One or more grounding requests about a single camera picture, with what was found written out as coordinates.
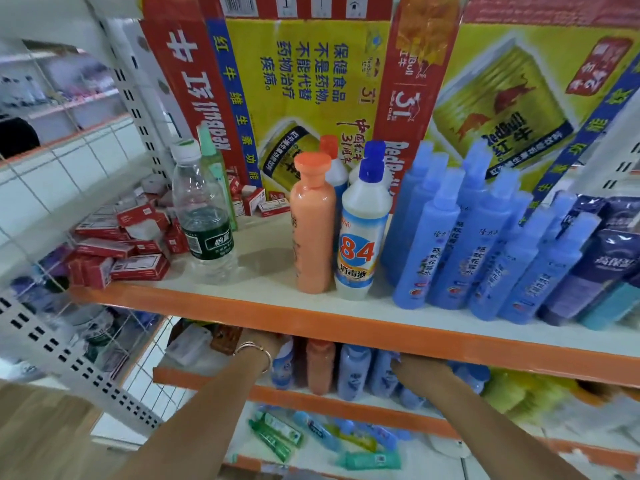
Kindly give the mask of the dark blue plastic packet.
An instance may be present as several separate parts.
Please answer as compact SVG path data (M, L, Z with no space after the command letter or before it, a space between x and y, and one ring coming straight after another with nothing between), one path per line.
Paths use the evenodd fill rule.
M640 213L640 197L610 196L597 212L601 222L590 236L581 259L552 291L537 316L552 326L576 321L629 275L640 261L640 233L631 223Z

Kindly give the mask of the row of blue spray bottles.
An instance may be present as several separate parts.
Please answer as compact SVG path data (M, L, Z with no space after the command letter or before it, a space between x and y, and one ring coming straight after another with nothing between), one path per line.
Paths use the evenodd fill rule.
M513 216L519 193L518 170L502 170L491 185L486 184L491 159L487 145L475 141L462 167L443 174L420 217L406 221L415 228L404 237L407 244L392 241L397 251L404 246L387 277L395 306L465 307L470 286Z

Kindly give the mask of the white bottle orange cap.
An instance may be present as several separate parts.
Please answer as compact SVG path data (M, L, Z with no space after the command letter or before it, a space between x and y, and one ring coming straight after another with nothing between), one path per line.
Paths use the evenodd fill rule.
M335 225L333 250L338 250L338 240L341 230L342 196L349 186L349 174L346 167L338 157L339 142L334 135L324 135L319 139L319 149L331 158L331 167L325 174L325 180L331 184L335 191Z

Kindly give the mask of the pile of red white boxes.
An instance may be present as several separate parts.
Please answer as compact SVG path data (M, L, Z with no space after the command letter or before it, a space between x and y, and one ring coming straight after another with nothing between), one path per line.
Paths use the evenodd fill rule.
M185 230L169 208L141 193L135 199L104 206L75 228L74 250L65 259L73 287L103 290L112 281L159 282L183 277L196 285L231 285L292 268L288 248L267 244L267 227L233 236L230 220L204 206L189 213Z

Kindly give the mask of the blue toothpaste tube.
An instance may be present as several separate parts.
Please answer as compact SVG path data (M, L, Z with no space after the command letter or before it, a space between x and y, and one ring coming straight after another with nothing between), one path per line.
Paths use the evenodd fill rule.
M397 451L400 444L413 439L411 432L404 429L380 426L377 424L353 421L354 428L359 433L371 436L375 441L387 451Z
M316 416L306 411L295 411L292 419L298 426L308 430L313 439L319 441L326 449L335 453L343 451L340 439L322 425Z

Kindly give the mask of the white bleach bottle blue cap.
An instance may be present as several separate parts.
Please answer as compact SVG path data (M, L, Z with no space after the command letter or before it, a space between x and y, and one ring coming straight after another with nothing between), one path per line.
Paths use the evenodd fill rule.
M363 159L357 163L356 167L354 167L350 172L349 172L349 185L354 184L358 177L359 177L359 170L361 167L361 163L366 159L366 158L373 158L377 161L380 161L382 163L383 166L383 177L382 177L382 184L386 187L386 189L388 190L388 192L390 193L390 187L393 181L393 176L391 174L391 171L388 169L386 163L385 163L385 152L386 152L386 144L384 141L368 141L365 143L364 146L364 157Z
M383 158L366 157L342 195L335 286L340 298L366 298L378 268L393 199L383 184Z

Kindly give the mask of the teal toothpaste tube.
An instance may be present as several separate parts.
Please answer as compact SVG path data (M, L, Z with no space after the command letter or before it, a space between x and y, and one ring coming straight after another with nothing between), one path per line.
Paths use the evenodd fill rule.
M396 451L345 452L335 464L349 471L400 470L402 468L401 458Z

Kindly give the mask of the orange plastic bottle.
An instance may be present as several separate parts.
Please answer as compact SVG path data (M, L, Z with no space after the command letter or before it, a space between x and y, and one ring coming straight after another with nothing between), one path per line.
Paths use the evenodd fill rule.
M332 280L336 195L326 181L332 159L320 152L294 158L300 179L291 189L292 249L296 286L306 294L322 294Z

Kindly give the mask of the person's right hand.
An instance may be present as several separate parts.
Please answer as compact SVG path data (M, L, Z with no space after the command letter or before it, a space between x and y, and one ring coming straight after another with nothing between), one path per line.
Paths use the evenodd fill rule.
M427 356L402 353L392 360L391 368L405 388L426 399L436 397L454 379L444 361Z

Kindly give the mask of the yellow red cardboard drink carton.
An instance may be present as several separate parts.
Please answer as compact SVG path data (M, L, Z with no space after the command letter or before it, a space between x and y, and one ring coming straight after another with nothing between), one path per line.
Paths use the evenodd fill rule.
M638 90L640 0L468 0L425 140L519 170L528 217Z
M396 193L426 135L461 0L137 0L149 47L194 134L268 196L293 156L338 138L347 170L386 144Z

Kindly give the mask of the green toothpaste tube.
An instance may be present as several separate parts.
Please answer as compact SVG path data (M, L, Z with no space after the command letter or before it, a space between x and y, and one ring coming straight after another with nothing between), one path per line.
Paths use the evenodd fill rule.
M247 420L248 427L280 463L290 463L304 446L305 435L298 428L267 409L258 409Z

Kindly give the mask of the small orange bottle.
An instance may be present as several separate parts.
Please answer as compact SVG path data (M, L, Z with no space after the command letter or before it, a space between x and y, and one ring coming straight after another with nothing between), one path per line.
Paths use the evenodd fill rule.
M314 395L327 395L332 386L336 345L334 342L308 339L307 383Z

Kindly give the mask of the small blue white bottle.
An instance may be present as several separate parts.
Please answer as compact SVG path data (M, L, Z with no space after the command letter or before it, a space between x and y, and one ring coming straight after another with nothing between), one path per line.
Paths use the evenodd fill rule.
M272 385L279 390L288 390L294 384L294 339L286 336L286 343L273 360L270 377Z

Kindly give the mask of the person's left hand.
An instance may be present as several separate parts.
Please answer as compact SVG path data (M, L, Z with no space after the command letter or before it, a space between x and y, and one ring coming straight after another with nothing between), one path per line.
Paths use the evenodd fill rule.
M263 369L268 369L286 341L286 335L281 333L244 328L234 354L251 356Z

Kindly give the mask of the person's right forearm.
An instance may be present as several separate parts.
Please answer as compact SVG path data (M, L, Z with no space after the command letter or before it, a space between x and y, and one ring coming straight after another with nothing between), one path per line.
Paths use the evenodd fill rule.
M429 367L425 396L492 480L589 480L487 404L443 363Z

